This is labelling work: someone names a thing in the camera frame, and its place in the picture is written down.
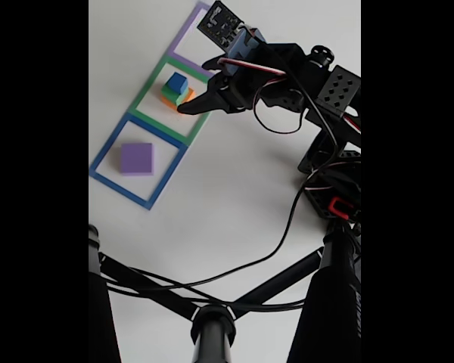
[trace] blue tape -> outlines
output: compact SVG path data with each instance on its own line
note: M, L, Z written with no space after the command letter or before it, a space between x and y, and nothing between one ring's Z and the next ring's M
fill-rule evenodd
M179 165L180 160L182 160L183 155L185 155L185 152L187 151L187 147L185 145L181 145L179 148L179 152L176 154L175 158L173 159L172 163L170 164L168 170L165 172L165 175L162 177L160 180L160 183L158 183L157 188L154 190L153 194L150 196L150 199L148 202L151 203L153 206L154 202L156 202L158 196L160 195L161 191L163 188L165 188L166 183L169 181L170 176L172 176L173 172L175 171L176 167Z
M157 137L163 139L164 141L168 142L169 144L171 144L174 147L177 147L179 149L179 152L175 155L175 158L173 159L172 163L169 165L165 174L163 174L163 177L161 178L157 187L153 190L153 193L151 194L151 196L148 200L141 199L136 194L133 194L131 191L128 191L125 188L119 186L114 181L111 181L110 179L102 176L101 174L99 174L96 171L99 164L104 159L107 152L111 149L111 146L113 146L118 135L121 133L121 130L123 130L123 127L125 126L125 124L128 121L130 121L131 123L134 123L135 125L141 127L142 129L152 133L153 135L156 135ZM118 123L116 128L113 130L113 133L107 139L106 143L99 151L99 154L94 159L91 166L89 167L89 175L91 177L93 177L94 179L96 179L97 181L99 181L99 182L103 183L104 185L108 186L109 188L113 189L114 191L117 191L118 193L122 194L124 197L127 197L128 199L132 200L133 202L139 204L140 206L143 206L144 208L150 210L151 207L156 202L157 198L160 196L162 190L165 188L166 183L169 181L169 179L172 176L173 172L175 171L176 167L182 160L187 149L188 149L188 147L185 146L182 142L172 138L170 135L166 134L165 132L155 128L154 126L146 123L145 121L139 119L138 117L133 116L131 113L125 113L123 118L120 120L120 123Z

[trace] purple square outline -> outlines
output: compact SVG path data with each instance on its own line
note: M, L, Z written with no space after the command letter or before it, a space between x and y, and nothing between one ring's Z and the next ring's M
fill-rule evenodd
M188 32L188 28L190 28L190 25L193 24L195 18L197 17L198 13L202 10L209 10L210 5L205 4L204 2L198 2L197 5L195 5L194 10L191 12L190 16L188 17L187 21L183 24L182 28L180 29L179 33L176 35L174 38L172 44L169 45L168 49L166 50L166 54L169 55L171 58L175 58L176 60L182 62L184 65L189 66L190 68L196 70L197 72L200 72L204 74L207 77L212 77L213 74L209 72L208 70L205 70L198 64L195 64L191 60L188 60L185 57L182 57L180 54L175 53L175 48L178 46L182 38L185 36L185 34Z

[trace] green tape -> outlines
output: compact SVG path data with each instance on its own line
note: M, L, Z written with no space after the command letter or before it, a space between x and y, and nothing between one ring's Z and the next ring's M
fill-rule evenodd
M165 64L171 64L172 66L178 68L179 70L182 70L183 72L189 74L190 76L193 76L194 78L199 79L203 83L208 83L208 81L209 81L209 77L207 77L206 75L204 75L196 70L193 70L192 68L190 68L189 66L176 60L175 58L171 58L168 55L165 55L160 59L160 62L158 62L157 66L154 68L153 73L148 78L148 81L146 81L143 88L140 90L140 92L138 93L136 98L131 103L131 106L129 106L128 112L130 112L132 115L138 117L142 121L149 123L150 125L156 127L157 129L165 132L166 134L168 134L172 138L175 138L176 140L180 141L184 145L190 146L190 144L193 142L193 140L197 136L197 133L201 130L202 126L204 125L204 123L207 120L210 113L203 113L203 114L199 115L194 128L190 131L190 133L187 136L184 136L184 135L179 134L175 130L172 130L171 128L165 126L164 124L156 121L155 119L152 119L148 115L145 115L142 112L137 110L139 103L141 102L143 97L146 95L146 93L150 90L151 86L154 84L155 79L158 77L158 74L160 74L160 72L163 69L163 67L165 66Z

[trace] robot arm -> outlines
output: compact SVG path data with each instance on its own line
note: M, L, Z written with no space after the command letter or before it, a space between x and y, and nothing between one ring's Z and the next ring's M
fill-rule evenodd
M240 113L255 109L261 99L268 107L295 113L308 109L305 118L322 130L298 169L310 174L332 158L333 138L338 152L333 167L320 170L308 185L328 185L331 190L320 195L307 191L306 195L321 218L361 223L361 154L344 151L347 143L362 146L361 78L340 66L329 70L334 55L322 45L306 55L294 43L266 43L258 29L244 25L222 2L212 5L198 29L224 54L202 66L218 71L210 78L207 91L178 106L178 111L191 115L212 110ZM348 114L348 107L358 114Z
M267 44L258 29L247 28L222 2L212 5L198 29L213 40L224 55L205 62L202 66L205 70L219 72L209 80L205 93L178 107L180 113L212 110L240 113L252 110L262 99L268 107L283 107L295 113L309 108L306 119L321 126L318 114L300 91L300 83L337 141L361 147L361 132L356 130L361 130L362 125L361 78L340 66L329 70L334 61L329 49L317 45L305 55L294 43ZM266 71L269 68L281 72ZM273 79L283 80L269 84ZM349 115L346 112L349 106L358 115Z

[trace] purple square block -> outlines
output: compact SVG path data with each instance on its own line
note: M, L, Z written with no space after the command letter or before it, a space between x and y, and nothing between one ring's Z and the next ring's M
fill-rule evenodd
M153 175L153 144L122 144L121 174Z

